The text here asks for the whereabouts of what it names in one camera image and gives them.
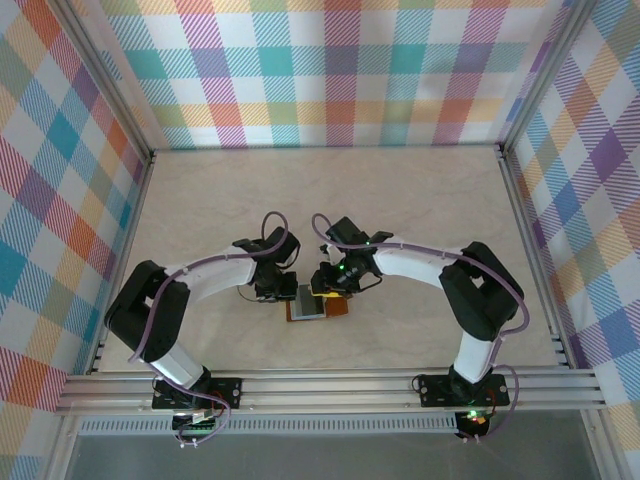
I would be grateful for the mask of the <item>brown leather card holder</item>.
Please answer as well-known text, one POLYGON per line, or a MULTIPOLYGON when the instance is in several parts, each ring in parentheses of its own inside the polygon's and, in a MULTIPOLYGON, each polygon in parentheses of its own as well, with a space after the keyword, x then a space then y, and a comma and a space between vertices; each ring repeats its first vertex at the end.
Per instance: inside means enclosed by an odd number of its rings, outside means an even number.
POLYGON ((309 284, 300 284, 296 298, 286 303, 286 321, 303 322, 342 317, 349 313, 348 300, 314 297, 309 284))

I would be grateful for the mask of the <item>aluminium mounting rail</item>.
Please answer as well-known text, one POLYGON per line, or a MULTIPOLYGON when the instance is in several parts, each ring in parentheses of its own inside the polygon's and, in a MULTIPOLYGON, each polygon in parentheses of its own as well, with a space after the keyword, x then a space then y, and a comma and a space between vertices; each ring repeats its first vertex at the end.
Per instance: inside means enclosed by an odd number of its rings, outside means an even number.
MULTIPOLYGON (((502 369, 519 410, 595 410, 605 399, 591 370, 561 367, 502 369)), ((242 381, 239 414, 342 414, 419 412, 418 370, 290 369, 220 371, 242 381)), ((59 415, 150 415, 153 373, 97 372, 70 377, 59 415)))

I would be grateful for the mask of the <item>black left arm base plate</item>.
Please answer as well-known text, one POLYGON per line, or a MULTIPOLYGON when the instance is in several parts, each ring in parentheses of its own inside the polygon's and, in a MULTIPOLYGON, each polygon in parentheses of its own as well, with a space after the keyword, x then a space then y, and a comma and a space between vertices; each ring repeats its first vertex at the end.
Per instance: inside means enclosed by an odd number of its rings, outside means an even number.
MULTIPOLYGON (((220 408, 211 400, 186 394, 171 386, 166 380, 155 380, 153 383, 154 395, 151 407, 154 410, 200 410, 208 408, 220 408)), ((240 406, 242 394, 241 378, 214 378, 202 377, 192 387, 191 391, 209 396, 215 396, 224 400, 232 409, 240 406)))

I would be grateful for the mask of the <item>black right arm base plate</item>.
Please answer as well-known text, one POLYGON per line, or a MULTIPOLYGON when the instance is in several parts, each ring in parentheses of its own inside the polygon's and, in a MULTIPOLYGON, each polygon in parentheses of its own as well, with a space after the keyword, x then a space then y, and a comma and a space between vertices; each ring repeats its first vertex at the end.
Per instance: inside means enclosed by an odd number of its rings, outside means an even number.
POLYGON ((501 374, 489 373, 477 383, 468 382, 455 371, 421 374, 415 380, 422 407, 503 407, 511 403, 501 374))

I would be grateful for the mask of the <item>aluminium table side rail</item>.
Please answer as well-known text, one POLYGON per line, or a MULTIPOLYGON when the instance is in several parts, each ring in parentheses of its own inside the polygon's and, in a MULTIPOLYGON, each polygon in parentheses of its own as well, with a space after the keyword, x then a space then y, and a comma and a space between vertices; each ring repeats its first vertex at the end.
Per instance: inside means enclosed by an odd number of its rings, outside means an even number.
POLYGON ((139 188, 139 192, 136 197, 134 206, 131 210, 130 219, 126 229, 126 236, 124 237, 124 240, 122 243, 122 249, 118 256, 118 262, 116 264, 116 269, 113 275, 113 281, 108 291, 106 303, 98 317, 98 322, 96 324, 96 329, 94 331, 92 342, 90 344, 87 361, 85 362, 82 370, 83 375, 91 375, 98 368, 97 364, 101 357, 101 354, 99 353, 99 351, 103 348, 103 344, 105 343, 106 338, 108 336, 108 332, 104 324, 104 318, 107 310, 115 301, 118 295, 118 292, 120 290, 120 287, 122 285, 122 282, 124 280, 126 267, 128 264, 128 260, 131 254, 131 249, 132 249, 133 242, 136 235, 136 230, 138 228, 140 216, 143 210, 145 198, 146 198, 151 177, 153 174, 156 157, 157 157, 156 151, 151 151, 150 156, 146 160, 144 169, 142 171, 141 185, 139 188))
POLYGON ((561 322, 557 302, 552 295, 551 286, 545 276, 536 237, 527 216, 524 197, 519 190, 516 180, 513 162, 509 159, 509 155, 503 145, 496 144, 494 148, 536 288, 536 296, 540 301, 552 345, 558 358, 557 362, 562 367, 575 369, 577 367, 575 356, 573 355, 570 342, 568 341, 566 331, 561 322))

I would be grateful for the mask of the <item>aluminium frame post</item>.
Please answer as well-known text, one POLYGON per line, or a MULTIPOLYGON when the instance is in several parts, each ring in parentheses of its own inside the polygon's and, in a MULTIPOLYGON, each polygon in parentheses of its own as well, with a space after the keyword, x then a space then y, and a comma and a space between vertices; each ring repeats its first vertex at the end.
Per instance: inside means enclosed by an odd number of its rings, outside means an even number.
POLYGON ((524 66, 506 97, 495 134, 495 150, 512 149, 530 122, 541 96, 555 79, 596 0, 549 0, 525 50, 524 66))
POLYGON ((88 30, 76 13, 71 0, 46 0, 62 28, 78 50, 88 72, 98 89, 121 124, 133 148, 147 163, 153 162, 154 151, 146 140, 142 129, 119 91, 98 48, 93 43, 88 30))

